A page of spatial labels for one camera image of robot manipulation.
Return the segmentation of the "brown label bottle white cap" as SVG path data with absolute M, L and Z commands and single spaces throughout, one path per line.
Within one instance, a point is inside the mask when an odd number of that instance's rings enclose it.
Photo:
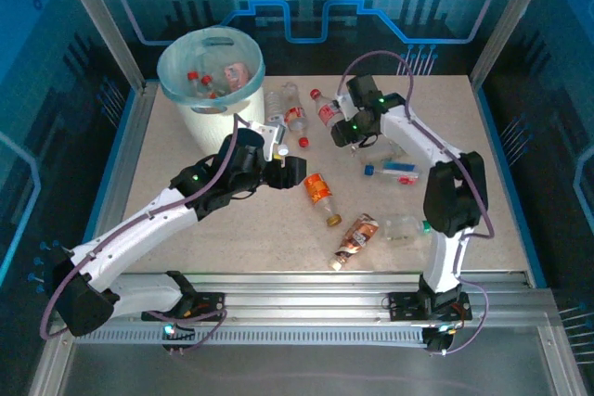
M 329 261 L 329 268 L 340 271 L 349 260 L 361 251 L 377 233 L 380 225 L 367 213 L 360 214 L 345 233 L 338 249 Z

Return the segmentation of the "clear bottle green cap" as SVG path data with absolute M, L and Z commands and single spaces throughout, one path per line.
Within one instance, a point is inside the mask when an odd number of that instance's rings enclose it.
M 396 214 L 381 220 L 382 237 L 399 245 L 409 245 L 432 232 L 430 224 L 412 215 Z

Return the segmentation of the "white plastic bin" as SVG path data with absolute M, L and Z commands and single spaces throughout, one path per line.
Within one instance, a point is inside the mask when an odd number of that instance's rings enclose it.
M 264 82 L 257 93 L 223 112 L 213 113 L 207 109 L 192 109 L 173 103 L 199 149 L 205 154 L 217 151 L 223 139 L 232 132 L 234 114 L 245 121 L 265 120 Z

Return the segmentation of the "orange label bottle gold cap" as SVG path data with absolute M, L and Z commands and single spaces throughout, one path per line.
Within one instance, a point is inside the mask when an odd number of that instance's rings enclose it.
M 303 181 L 307 196 L 313 208 L 322 217 L 328 227 L 334 227 L 342 222 L 335 204 L 334 196 L 328 183 L 320 172 L 308 175 Z

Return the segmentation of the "blue cap blue label bottle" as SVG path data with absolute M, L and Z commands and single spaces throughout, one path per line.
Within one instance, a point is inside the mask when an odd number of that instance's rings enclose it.
M 420 178 L 420 169 L 415 164 L 385 161 L 378 165 L 367 164 L 364 175 L 391 178 L 401 185 L 414 185 Z

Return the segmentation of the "black base connector box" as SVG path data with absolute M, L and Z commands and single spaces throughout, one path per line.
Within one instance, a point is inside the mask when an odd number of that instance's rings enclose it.
M 428 352 L 442 354 L 451 347 L 457 331 L 453 326 L 425 327 L 421 332 L 422 341 Z
M 180 353 L 196 343 L 196 331 L 193 327 L 179 324 L 166 324 L 162 328 L 163 348 L 169 353 Z

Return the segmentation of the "translucent blue bin liner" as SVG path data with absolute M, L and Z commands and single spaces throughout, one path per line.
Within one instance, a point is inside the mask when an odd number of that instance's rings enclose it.
M 238 90 L 229 90 L 225 66 L 244 63 L 251 75 L 248 84 Z M 200 78 L 206 74 L 220 97 L 209 99 L 210 93 L 202 84 L 199 92 L 192 89 L 187 73 L 196 71 Z M 212 26 L 189 32 L 176 39 L 161 53 L 157 75 L 166 97 L 180 106 L 223 112 L 257 93 L 265 77 L 265 63 L 259 45 L 250 35 L 227 26 Z

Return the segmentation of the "pink label plastic bottle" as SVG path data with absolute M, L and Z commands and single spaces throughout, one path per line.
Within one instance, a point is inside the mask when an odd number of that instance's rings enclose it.
M 231 92 L 237 92 L 245 87 L 251 79 L 247 66 L 242 62 L 235 62 L 225 66 L 224 75 Z

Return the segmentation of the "red label bottle red cap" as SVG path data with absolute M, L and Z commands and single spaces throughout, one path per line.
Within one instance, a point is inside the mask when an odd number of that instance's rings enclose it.
M 313 89 L 310 92 L 310 97 L 316 104 L 316 114 L 318 118 L 329 131 L 331 131 L 336 124 L 345 120 L 342 110 L 334 99 L 323 95 L 318 89 Z

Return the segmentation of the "aluminium frame post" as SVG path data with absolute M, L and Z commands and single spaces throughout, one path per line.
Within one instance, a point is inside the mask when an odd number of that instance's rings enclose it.
M 471 75 L 471 88 L 477 92 L 483 85 L 489 72 L 493 69 L 506 43 L 510 39 L 520 19 L 525 14 L 532 0 L 509 0 L 502 12 L 493 32 L 478 57 Z
M 105 1 L 80 0 L 80 2 L 127 82 L 135 91 L 143 92 L 146 86 L 146 80 Z

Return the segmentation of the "aluminium side rail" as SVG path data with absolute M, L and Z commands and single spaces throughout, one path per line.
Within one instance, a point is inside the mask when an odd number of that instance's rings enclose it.
M 123 219 L 157 89 L 158 83 L 152 80 L 142 93 L 128 96 L 84 231 L 84 243 L 102 236 Z

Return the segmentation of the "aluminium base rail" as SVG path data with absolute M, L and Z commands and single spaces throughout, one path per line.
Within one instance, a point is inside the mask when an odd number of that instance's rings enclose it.
M 115 317 L 98 329 L 139 324 L 207 326 L 210 332 L 201 340 L 207 342 L 221 326 L 405 326 L 421 330 L 453 326 L 458 331 L 451 351 L 479 327 L 535 329 L 545 336 L 561 323 L 551 291 L 530 287 L 522 273 L 470 274 L 461 302 L 432 316 L 421 313 L 414 275 L 193 275 L 189 280 L 199 293 L 224 295 L 226 316 L 221 321 L 143 321 L 140 313 L 133 313 Z

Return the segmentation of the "ribbed clear bottle white cap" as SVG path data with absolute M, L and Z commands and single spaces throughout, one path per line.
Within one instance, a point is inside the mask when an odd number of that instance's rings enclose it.
M 278 129 L 275 139 L 276 154 L 280 157 L 287 156 L 290 152 L 284 142 L 287 126 L 284 121 L 283 98 L 278 91 L 270 91 L 265 94 L 265 122 Z

